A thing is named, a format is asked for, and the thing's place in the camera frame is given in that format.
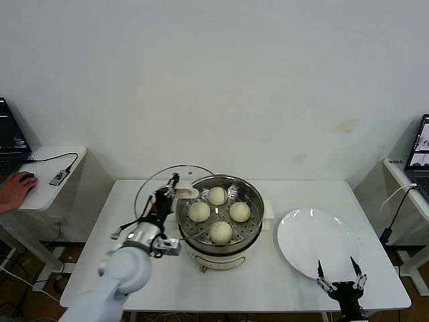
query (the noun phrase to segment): laptop screen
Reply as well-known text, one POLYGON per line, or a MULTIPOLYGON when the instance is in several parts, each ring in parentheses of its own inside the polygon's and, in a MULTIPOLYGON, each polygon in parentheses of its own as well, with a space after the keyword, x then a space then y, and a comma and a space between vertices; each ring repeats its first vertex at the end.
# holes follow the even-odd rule
POLYGON ((5 99, 0 97, 0 152, 29 150, 5 99))
POLYGON ((429 167, 429 115, 427 114, 423 116, 407 167, 429 167))

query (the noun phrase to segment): computer mouse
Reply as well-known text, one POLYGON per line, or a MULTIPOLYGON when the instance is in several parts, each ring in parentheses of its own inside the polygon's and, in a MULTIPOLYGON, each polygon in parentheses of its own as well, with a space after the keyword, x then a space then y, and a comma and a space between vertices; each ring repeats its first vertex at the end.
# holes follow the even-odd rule
MULTIPOLYGON (((19 181, 20 181, 20 182, 23 182, 25 179, 28 179, 28 178, 34 178, 34 173, 26 174, 26 175, 25 175, 25 176, 23 176, 19 181)), ((34 187, 32 187, 32 188, 28 189, 27 193, 29 193, 31 190, 33 190, 33 188, 34 188, 34 187)))
POLYGON ((25 176, 23 176, 19 181, 20 181, 20 182, 23 182, 25 179, 28 179, 28 178, 34 178, 34 173, 26 174, 26 175, 25 175, 25 176))

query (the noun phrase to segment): laptop keyboard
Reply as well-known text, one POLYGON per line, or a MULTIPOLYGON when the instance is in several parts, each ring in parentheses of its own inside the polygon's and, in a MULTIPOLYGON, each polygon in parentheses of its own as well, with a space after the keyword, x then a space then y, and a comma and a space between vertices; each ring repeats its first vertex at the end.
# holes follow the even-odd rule
POLYGON ((429 192, 429 176, 415 176, 418 187, 426 192, 429 192))
POLYGON ((0 158, 0 183, 2 183, 6 178, 14 171, 16 171, 22 163, 22 159, 1 159, 0 158))

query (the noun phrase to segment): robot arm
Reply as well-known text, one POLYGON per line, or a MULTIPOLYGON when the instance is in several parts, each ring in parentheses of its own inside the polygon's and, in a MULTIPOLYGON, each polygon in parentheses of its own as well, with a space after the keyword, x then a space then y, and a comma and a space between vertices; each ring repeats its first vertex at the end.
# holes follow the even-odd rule
POLYGON ((367 281, 367 275, 363 274, 359 265, 350 257, 353 268, 356 273, 355 281, 330 283, 325 277, 322 264, 318 263, 317 284, 332 299, 338 301, 342 313, 339 322, 368 322, 367 318, 362 316, 362 308, 358 300, 363 296, 363 287, 367 281))
POLYGON ((164 234, 164 221, 172 213, 178 174, 173 175, 166 186, 155 192, 155 202, 150 196, 141 217, 122 225, 114 234, 117 239, 122 229, 132 224, 137 227, 126 240, 107 253, 99 267, 99 284, 90 292, 77 296, 60 322, 118 322, 122 318, 123 305, 129 295, 143 288, 151 276, 150 257, 177 256, 180 242, 164 234))

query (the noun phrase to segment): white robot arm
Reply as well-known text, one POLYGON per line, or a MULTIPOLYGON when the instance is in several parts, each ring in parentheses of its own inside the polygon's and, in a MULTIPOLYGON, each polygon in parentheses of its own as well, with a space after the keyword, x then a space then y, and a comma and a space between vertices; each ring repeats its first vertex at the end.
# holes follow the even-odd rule
POLYGON ((179 176, 175 174, 166 186, 155 192, 155 201, 147 215, 145 212, 153 196, 149 197, 139 219, 122 225, 112 234, 111 237, 117 239, 122 229, 137 224, 127 239, 107 253, 101 262, 101 279, 95 290, 77 296, 60 322, 119 322, 129 295, 150 279, 150 257, 180 253, 179 240, 164 235, 164 221, 172 212, 178 181, 179 176))

